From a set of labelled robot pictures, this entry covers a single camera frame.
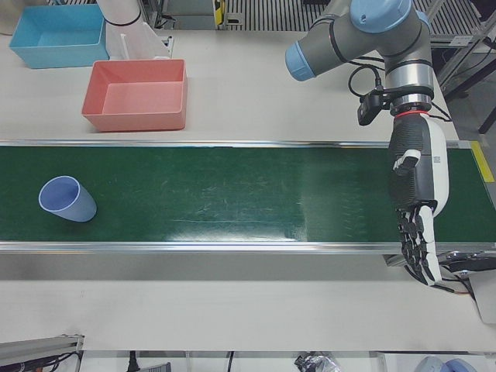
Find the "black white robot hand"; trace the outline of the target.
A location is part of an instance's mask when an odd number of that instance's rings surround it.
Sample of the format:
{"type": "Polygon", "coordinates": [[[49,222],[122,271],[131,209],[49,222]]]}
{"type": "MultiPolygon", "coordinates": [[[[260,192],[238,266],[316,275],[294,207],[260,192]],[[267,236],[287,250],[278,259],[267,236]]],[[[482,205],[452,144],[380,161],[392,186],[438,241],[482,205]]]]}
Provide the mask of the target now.
{"type": "Polygon", "coordinates": [[[434,287],[442,281],[434,218],[450,192],[446,138],[439,124],[421,111],[397,115],[388,163],[389,194],[407,268],[416,280],[434,287]]]}

